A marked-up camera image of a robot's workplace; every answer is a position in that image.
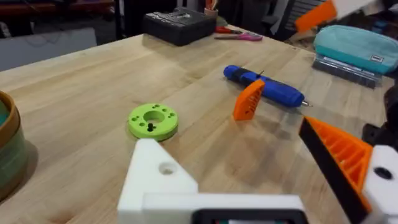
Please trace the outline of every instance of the green bowl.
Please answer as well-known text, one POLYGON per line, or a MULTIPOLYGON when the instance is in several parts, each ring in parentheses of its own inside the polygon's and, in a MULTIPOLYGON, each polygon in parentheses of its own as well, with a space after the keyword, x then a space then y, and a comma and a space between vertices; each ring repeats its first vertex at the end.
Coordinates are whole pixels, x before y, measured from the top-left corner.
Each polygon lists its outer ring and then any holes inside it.
POLYGON ((6 105, 0 100, 0 200, 6 198, 22 181, 27 167, 27 150, 22 132, 21 118, 15 105, 6 105), (14 116, 9 109, 14 107, 14 116))

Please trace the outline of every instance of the black box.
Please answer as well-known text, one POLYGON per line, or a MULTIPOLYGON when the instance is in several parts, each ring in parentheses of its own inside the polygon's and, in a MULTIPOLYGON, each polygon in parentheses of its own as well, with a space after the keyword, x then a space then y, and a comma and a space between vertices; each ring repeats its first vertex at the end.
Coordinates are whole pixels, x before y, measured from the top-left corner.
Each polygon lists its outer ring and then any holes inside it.
POLYGON ((178 7, 169 14, 146 14, 142 27, 146 34, 183 46, 214 33, 216 18, 178 7))

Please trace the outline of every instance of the black device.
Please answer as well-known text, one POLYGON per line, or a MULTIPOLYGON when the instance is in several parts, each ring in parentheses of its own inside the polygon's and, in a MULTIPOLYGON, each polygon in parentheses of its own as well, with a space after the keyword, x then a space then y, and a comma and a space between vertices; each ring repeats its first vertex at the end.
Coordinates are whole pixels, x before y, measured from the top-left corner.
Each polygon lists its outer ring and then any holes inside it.
POLYGON ((183 46, 214 33, 216 18, 178 7, 168 14, 146 14, 142 28, 146 34, 183 46))
POLYGON ((391 87, 384 94, 384 107, 387 121, 380 128, 373 124, 365 124, 362 140, 372 146, 388 145, 398 151, 398 85, 391 87))
POLYGON ((303 211, 295 209, 202 209, 195 211, 191 217, 191 224, 219 224, 222 221, 260 221, 308 224, 303 211))

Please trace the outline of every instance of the scissors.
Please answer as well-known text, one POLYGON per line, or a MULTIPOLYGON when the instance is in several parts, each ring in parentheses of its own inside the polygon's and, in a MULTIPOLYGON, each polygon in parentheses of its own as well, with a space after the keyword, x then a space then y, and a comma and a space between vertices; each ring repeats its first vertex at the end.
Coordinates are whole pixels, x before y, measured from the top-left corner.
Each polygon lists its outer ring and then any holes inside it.
POLYGON ((252 34, 252 33, 244 33, 244 34, 239 34, 239 35, 229 35, 229 36, 220 36, 220 37, 215 37, 214 39, 217 40, 248 40, 248 41, 260 41, 262 40, 261 35, 257 34, 252 34))
POLYGON ((240 30, 232 30, 226 27, 216 27, 216 33, 218 34, 243 34, 240 30))

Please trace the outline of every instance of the black cable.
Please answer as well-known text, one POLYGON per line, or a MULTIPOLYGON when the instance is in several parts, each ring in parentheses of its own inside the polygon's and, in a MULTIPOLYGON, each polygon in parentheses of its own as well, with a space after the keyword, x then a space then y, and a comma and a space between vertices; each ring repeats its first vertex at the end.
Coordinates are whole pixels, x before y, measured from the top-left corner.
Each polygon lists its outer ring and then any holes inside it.
MULTIPOLYGON (((26 0, 21 0, 23 3, 26 4, 27 7, 29 7, 31 10, 35 11, 39 16, 43 16, 42 12, 40 12, 38 9, 36 9, 33 5, 31 5, 28 1, 26 0)), ((44 23, 49 23, 50 25, 54 26, 54 28, 60 30, 60 31, 65 31, 64 29, 62 29, 62 27, 56 25, 54 22, 50 21, 50 22, 44 22, 44 23)))

